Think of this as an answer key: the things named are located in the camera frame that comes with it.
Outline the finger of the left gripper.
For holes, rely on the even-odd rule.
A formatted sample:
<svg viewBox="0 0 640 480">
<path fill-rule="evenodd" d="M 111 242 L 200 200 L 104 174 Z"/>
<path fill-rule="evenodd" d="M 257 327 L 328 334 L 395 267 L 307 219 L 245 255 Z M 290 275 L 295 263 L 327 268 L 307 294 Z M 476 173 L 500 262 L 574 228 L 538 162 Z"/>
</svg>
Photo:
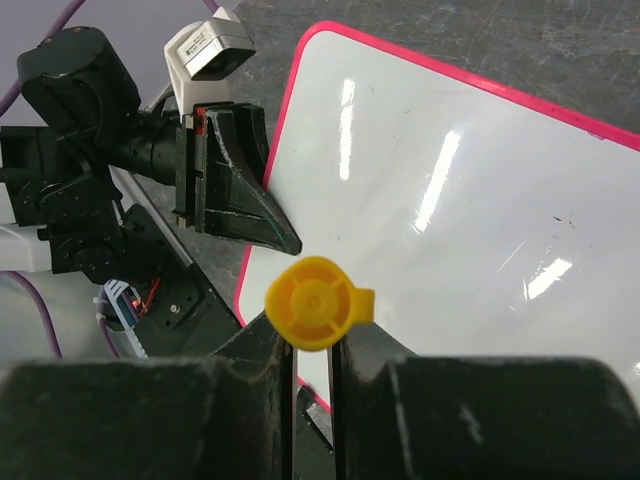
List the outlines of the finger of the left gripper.
<svg viewBox="0 0 640 480">
<path fill-rule="evenodd" d="M 300 254 L 302 241 L 263 186 L 269 157 L 264 109 L 229 103 L 203 109 L 202 118 L 199 229 L 219 238 Z"/>
</svg>

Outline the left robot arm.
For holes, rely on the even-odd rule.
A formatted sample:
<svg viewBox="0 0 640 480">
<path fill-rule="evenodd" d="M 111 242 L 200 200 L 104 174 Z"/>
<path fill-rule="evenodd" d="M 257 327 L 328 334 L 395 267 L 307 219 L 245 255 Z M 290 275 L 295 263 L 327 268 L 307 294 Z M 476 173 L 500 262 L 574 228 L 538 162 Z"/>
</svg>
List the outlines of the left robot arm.
<svg viewBox="0 0 640 480">
<path fill-rule="evenodd" d="M 135 226 L 111 169 L 175 190 L 176 219 L 199 233 L 290 255 L 302 243 L 264 190 L 264 111 L 218 84 L 255 51 L 243 27 L 213 18 L 175 40 L 175 109 L 141 109 L 138 88 L 106 35 L 57 32 L 17 60 L 22 96 L 40 127 L 1 131 L 1 181 L 16 223 L 48 244 L 51 270 L 92 282 L 158 278 L 168 250 Z"/>
</svg>

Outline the orange capped marker pen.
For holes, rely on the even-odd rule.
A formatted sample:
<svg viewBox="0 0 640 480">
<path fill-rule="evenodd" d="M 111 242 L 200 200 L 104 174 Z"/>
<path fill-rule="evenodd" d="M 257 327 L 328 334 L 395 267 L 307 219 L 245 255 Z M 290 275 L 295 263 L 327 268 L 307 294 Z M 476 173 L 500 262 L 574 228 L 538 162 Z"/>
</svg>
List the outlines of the orange capped marker pen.
<svg viewBox="0 0 640 480">
<path fill-rule="evenodd" d="M 359 288 L 333 261 L 305 257 L 269 286 L 267 319 L 293 347 L 316 352 L 334 346 L 356 325 L 374 322 L 375 292 Z"/>
</svg>

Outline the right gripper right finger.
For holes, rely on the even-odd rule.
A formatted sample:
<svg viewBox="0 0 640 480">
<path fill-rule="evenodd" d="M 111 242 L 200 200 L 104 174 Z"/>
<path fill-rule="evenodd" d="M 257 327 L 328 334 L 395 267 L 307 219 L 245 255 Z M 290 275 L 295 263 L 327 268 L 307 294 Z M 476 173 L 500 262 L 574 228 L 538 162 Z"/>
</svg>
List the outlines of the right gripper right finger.
<svg viewBox="0 0 640 480">
<path fill-rule="evenodd" d="M 635 479 L 639 414 L 580 357 L 420 356 L 376 325 L 330 351 L 341 479 Z"/>
</svg>

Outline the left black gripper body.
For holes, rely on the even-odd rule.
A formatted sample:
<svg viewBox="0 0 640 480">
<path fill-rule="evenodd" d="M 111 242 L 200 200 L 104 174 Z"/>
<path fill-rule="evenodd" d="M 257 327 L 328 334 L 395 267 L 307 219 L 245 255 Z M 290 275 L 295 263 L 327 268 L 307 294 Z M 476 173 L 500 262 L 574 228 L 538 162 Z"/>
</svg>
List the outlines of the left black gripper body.
<svg viewBox="0 0 640 480">
<path fill-rule="evenodd" d="M 176 224 L 205 232 L 206 140 L 205 113 L 209 104 L 196 104 L 182 116 L 176 131 L 175 208 Z"/>
</svg>

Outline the pink framed whiteboard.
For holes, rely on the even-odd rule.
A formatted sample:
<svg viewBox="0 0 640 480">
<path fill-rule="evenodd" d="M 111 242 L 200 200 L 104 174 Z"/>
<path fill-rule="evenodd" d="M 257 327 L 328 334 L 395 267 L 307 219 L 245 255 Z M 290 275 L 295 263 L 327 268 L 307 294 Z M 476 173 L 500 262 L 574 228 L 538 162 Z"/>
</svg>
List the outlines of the pink framed whiteboard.
<svg viewBox="0 0 640 480">
<path fill-rule="evenodd" d="M 324 21 L 265 180 L 413 352 L 594 358 L 638 394 L 637 134 Z"/>
</svg>

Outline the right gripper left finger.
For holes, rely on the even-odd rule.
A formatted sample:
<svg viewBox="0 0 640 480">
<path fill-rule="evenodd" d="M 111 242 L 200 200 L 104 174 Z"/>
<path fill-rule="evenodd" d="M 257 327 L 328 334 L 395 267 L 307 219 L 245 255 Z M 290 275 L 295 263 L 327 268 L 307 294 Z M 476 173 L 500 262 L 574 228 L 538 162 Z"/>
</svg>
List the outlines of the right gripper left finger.
<svg viewBox="0 0 640 480">
<path fill-rule="evenodd" d="M 215 353 L 1 374 L 5 479 L 289 479 L 295 357 L 265 317 Z"/>
</svg>

